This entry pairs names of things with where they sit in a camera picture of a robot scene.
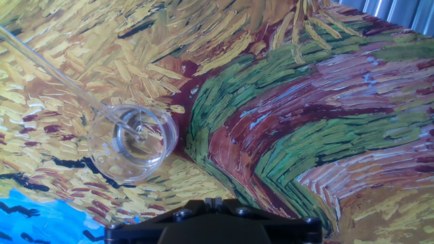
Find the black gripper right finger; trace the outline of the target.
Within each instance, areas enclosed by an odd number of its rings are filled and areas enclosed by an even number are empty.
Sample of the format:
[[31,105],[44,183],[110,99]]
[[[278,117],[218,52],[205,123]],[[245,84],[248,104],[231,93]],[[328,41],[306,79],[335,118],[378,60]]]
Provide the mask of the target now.
[[213,199],[219,217],[213,227],[227,243],[321,243],[322,222],[316,217],[284,218],[242,204],[237,199]]

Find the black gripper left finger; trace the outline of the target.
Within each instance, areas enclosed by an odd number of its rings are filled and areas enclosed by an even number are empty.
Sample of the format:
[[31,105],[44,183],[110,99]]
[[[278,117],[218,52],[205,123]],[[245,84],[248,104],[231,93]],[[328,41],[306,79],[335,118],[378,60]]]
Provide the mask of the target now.
[[190,200],[186,205],[145,220],[139,224],[116,222],[109,224],[104,230],[104,242],[116,243],[156,243],[164,229],[192,217],[206,214],[213,206],[213,199]]

